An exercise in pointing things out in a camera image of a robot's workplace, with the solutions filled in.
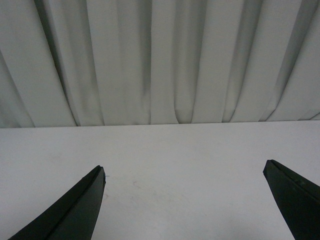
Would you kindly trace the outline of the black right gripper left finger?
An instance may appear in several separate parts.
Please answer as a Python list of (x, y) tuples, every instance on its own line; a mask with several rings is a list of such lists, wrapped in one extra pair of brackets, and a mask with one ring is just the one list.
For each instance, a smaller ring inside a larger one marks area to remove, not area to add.
[(98, 165), (10, 239), (90, 240), (101, 209), (105, 185), (104, 168)]

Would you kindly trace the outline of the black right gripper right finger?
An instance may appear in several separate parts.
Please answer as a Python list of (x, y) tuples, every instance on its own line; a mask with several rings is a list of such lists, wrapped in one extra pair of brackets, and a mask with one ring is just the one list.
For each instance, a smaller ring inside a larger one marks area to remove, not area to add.
[(296, 240), (320, 238), (320, 187), (276, 160), (267, 160), (263, 175)]

